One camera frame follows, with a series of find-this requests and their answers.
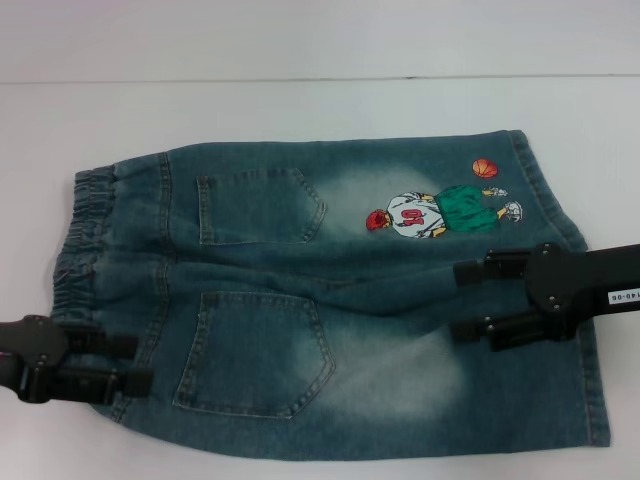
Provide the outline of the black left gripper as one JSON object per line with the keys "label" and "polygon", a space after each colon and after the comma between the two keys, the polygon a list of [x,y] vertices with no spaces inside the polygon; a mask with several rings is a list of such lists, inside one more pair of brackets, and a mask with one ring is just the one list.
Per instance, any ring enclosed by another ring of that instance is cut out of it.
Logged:
{"label": "black left gripper", "polygon": [[134,358],[136,336],[108,334],[99,327],[59,327],[48,317],[27,315],[1,323],[1,386],[26,403],[64,400],[112,403],[120,395],[146,398],[153,371],[58,369],[69,351],[110,358]]}

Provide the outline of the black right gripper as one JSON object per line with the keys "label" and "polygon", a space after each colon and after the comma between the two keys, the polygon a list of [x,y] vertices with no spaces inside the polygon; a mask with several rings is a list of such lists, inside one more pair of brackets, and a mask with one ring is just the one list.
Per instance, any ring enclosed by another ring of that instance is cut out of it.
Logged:
{"label": "black right gripper", "polygon": [[453,266],[457,287],[521,281],[534,310],[452,322],[455,343],[485,339],[493,352],[543,341],[568,341],[579,324],[639,309],[639,246],[569,252],[556,244],[536,250],[489,250]]}

